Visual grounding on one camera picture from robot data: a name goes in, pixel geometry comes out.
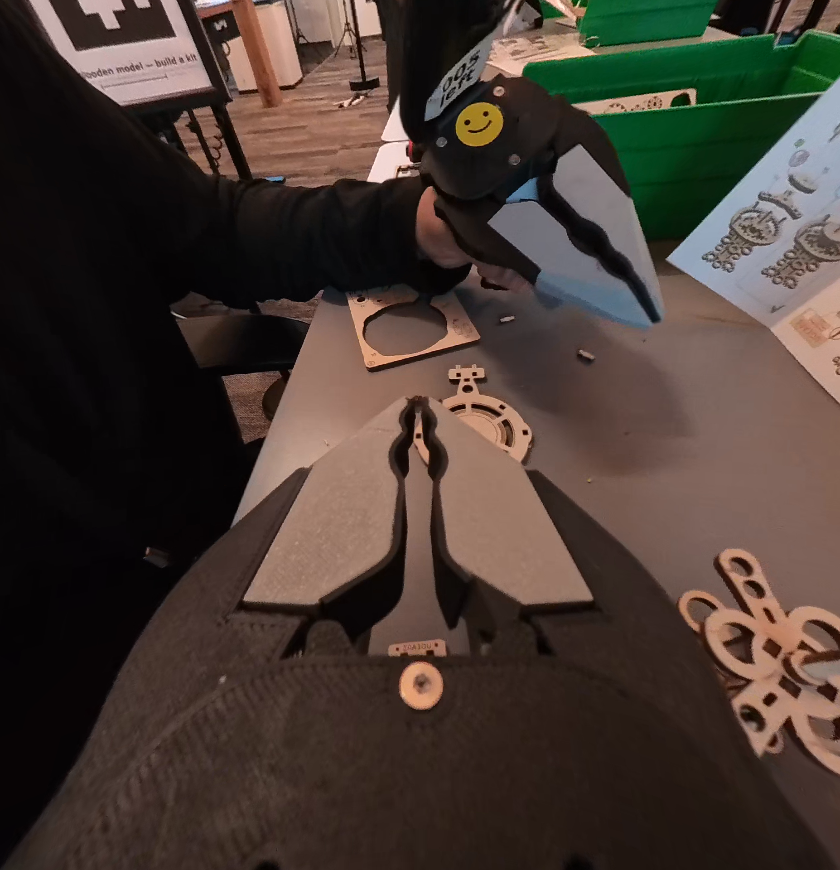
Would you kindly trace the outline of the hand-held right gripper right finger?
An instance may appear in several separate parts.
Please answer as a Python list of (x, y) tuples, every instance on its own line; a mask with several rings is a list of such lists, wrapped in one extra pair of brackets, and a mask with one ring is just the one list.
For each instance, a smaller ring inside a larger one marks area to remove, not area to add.
[(425, 401), (436, 597), (448, 627), (497, 630), (592, 606), (587, 582), (523, 465)]

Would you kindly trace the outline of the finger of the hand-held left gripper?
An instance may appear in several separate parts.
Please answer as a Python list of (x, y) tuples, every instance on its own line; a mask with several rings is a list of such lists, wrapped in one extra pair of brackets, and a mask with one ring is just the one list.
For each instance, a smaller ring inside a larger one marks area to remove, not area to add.
[(629, 194), (577, 145), (557, 160), (552, 187), (570, 208), (570, 227), (593, 252), (600, 266), (627, 287), (631, 309), (601, 310), (627, 323), (659, 323), (664, 301), (649, 245)]
[(572, 232), (536, 200), (506, 203), (489, 227), (536, 271), (538, 292), (638, 328), (656, 323), (656, 273), (637, 212), (624, 198)]

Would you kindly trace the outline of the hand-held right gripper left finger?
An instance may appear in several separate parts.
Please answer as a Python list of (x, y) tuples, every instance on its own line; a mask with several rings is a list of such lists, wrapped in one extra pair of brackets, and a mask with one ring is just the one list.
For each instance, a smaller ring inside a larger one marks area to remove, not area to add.
[(305, 473), (243, 595), (252, 611), (368, 634), (404, 590), (405, 478), (415, 400), (398, 399)]

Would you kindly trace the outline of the round wooden ring part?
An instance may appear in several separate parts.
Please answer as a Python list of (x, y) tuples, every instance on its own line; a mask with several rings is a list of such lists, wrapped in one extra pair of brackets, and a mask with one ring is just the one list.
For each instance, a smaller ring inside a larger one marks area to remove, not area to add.
[(534, 443), (532, 429), (511, 405), (483, 392), (485, 380), (485, 370), (480, 366), (451, 368), (448, 381), (456, 386), (456, 393), (444, 399), (442, 405), (515, 461), (524, 464)]

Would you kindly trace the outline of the tiny wooden peg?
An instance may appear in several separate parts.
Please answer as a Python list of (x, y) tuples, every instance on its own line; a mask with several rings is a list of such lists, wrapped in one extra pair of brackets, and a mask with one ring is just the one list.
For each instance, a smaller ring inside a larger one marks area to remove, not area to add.
[(429, 474), (434, 476), (438, 465), (436, 442), (437, 419), (428, 405), (415, 408), (413, 444)]

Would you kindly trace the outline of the person's left forearm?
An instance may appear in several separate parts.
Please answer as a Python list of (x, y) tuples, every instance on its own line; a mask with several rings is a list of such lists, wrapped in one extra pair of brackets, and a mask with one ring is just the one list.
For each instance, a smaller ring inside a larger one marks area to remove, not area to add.
[(418, 178), (341, 180), (318, 188), (184, 173), (147, 255), (172, 301), (180, 289), (239, 310), (341, 291), (408, 285), (435, 294), (464, 278), (416, 237)]

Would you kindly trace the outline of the wooden parts sheet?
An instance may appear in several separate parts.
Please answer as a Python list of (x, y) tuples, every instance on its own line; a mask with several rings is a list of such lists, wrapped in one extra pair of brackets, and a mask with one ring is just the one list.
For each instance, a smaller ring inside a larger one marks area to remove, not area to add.
[(575, 108), (589, 115), (610, 115), (662, 111), (670, 108), (690, 107), (696, 103), (697, 89), (686, 88), (575, 103)]

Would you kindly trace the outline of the wooden model piece with rings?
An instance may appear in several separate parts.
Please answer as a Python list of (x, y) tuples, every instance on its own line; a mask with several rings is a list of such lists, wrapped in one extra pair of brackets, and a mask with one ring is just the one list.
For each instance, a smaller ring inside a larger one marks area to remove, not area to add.
[(690, 590), (677, 609), (723, 680), (754, 754), (780, 753), (789, 736), (840, 777), (840, 617), (815, 605), (785, 609), (746, 550), (726, 549), (714, 565), (735, 605)]

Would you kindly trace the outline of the person's left hand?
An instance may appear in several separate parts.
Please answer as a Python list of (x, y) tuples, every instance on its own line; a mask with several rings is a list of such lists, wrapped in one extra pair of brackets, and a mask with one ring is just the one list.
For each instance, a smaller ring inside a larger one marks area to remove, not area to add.
[(436, 266), (461, 269), (471, 266), (484, 286), (516, 293), (530, 293), (535, 287), (515, 271), (471, 258), (458, 245), (448, 224), (436, 213), (437, 194), (426, 187), (416, 211), (415, 238), (418, 250)]

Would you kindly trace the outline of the printed paper sheet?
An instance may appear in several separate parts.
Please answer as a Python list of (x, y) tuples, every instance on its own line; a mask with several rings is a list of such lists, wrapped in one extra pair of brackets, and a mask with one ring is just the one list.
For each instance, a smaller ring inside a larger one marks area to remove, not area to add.
[(593, 57), (594, 54), (579, 44), (575, 32), (534, 30), (492, 43), (487, 66), (508, 77), (519, 77), (531, 63)]

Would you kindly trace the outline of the green plastic bin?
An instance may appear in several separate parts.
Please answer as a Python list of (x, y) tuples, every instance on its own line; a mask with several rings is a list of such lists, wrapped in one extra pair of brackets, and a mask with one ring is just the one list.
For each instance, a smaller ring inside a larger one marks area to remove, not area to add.
[(703, 36), (716, 1), (581, 1), (578, 32), (587, 48)]
[(694, 90), (697, 102), (599, 115), (647, 239), (688, 235), (840, 77), (840, 35), (812, 30), (529, 63), (571, 104)]

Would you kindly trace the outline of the white table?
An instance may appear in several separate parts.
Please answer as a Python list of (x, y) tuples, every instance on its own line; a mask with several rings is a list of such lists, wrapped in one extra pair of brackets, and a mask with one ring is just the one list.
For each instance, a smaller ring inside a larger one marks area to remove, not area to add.
[(383, 129), (382, 145), (377, 151), (367, 178), (370, 183), (415, 178), (419, 174), (419, 162), (412, 157), (412, 142), (404, 130), (400, 111), (398, 97)]

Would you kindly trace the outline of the black stand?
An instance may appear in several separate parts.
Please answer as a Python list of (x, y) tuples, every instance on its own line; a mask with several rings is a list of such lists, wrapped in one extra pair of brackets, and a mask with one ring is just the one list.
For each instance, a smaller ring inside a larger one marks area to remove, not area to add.
[(343, 30), (336, 44), (334, 56), (337, 57), (340, 49), (350, 42), (353, 56), (357, 60), (359, 78), (349, 80), (351, 97), (364, 97), (381, 86), (380, 77), (370, 76), (365, 63), (365, 51), (362, 43), (362, 35), (359, 26), (359, 16), (356, 1), (342, 1), (345, 21)]

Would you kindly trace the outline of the illustrated assembly booklet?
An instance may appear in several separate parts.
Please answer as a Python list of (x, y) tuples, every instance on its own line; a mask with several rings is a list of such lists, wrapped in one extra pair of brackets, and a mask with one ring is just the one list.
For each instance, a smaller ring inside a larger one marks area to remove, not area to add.
[(668, 261), (771, 332), (840, 405), (840, 81)]

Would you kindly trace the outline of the white cabinet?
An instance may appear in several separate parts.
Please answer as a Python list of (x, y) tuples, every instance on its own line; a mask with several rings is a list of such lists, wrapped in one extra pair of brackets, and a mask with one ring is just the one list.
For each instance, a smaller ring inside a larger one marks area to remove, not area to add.
[[(271, 64), (281, 91), (291, 90), (303, 80), (287, 8), (284, 2), (256, 4), (256, 14)], [(240, 93), (257, 91), (256, 80), (241, 37), (231, 39), (225, 49), (230, 73)]]

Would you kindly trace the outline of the person's dark clothed body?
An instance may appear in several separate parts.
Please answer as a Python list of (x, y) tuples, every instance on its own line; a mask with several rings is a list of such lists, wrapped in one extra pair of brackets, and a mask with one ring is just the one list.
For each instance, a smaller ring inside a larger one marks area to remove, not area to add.
[(244, 484), (171, 306), (222, 277), (220, 184), (0, 2), (0, 867)]

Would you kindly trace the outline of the framed sign on stand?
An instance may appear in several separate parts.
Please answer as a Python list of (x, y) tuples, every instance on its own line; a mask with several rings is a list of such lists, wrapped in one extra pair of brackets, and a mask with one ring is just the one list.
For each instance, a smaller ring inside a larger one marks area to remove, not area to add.
[(138, 114), (208, 107), (240, 179), (253, 175), (228, 85), (190, 1), (28, 1), (41, 31), (90, 84)]

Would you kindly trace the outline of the wooden sheet frame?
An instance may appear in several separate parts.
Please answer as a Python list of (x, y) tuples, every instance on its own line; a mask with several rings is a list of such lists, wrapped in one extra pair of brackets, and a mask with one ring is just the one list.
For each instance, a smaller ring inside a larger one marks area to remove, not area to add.
[(458, 347), (477, 343), (480, 335), (454, 290), (431, 297), (430, 307), (445, 320), (446, 333), (435, 343), (413, 353), (387, 355), (367, 341), (368, 324), (392, 308), (414, 305), (421, 294), (406, 285), (346, 294), (349, 312), (357, 335), (363, 364), (370, 372), (391, 368), (414, 359), (429, 358)]

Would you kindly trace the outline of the wooden post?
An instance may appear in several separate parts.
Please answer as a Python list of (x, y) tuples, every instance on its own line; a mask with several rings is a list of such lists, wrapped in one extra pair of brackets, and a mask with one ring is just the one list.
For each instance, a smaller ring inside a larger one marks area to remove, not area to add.
[(233, 1), (231, 5), (262, 105), (278, 107), (282, 103), (280, 85), (255, 5), (253, 1)]

